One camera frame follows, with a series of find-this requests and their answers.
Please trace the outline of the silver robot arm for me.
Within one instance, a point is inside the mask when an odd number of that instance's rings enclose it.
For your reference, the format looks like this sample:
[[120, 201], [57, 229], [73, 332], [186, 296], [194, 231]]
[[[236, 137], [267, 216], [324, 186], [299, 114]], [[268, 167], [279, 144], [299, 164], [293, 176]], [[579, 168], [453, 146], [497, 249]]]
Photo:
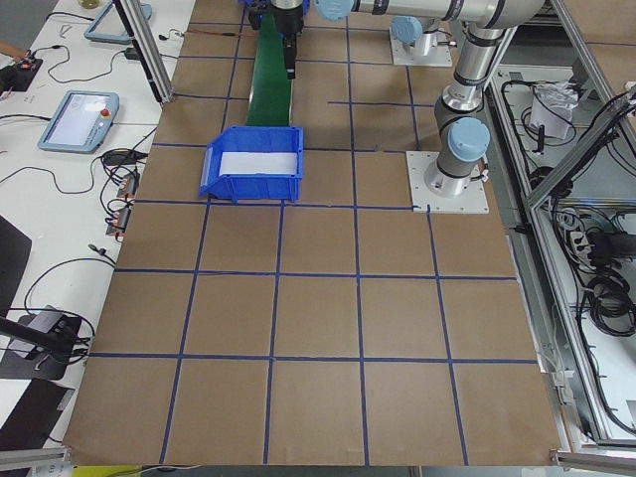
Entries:
[[352, 12], [386, 14], [467, 24], [453, 79], [435, 104], [441, 151], [424, 173], [434, 194], [455, 198], [471, 182], [471, 172], [489, 147], [490, 132], [473, 113], [482, 104], [483, 87], [495, 63], [504, 35], [530, 20], [541, 1], [317, 1], [318, 13], [328, 21]]
[[440, 20], [414, 16], [394, 16], [391, 33], [403, 48], [416, 57], [428, 56], [438, 46]]

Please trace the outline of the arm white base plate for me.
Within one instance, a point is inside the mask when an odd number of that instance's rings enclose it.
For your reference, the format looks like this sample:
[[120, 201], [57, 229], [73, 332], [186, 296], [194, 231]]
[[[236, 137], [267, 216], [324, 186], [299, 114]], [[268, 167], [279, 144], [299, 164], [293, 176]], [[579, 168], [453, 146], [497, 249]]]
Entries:
[[402, 42], [390, 35], [393, 63], [397, 66], [451, 68], [451, 48], [454, 45], [444, 30], [424, 33], [414, 43]]
[[412, 209], [417, 213], [484, 215], [490, 212], [477, 165], [464, 178], [445, 176], [436, 151], [406, 151]]

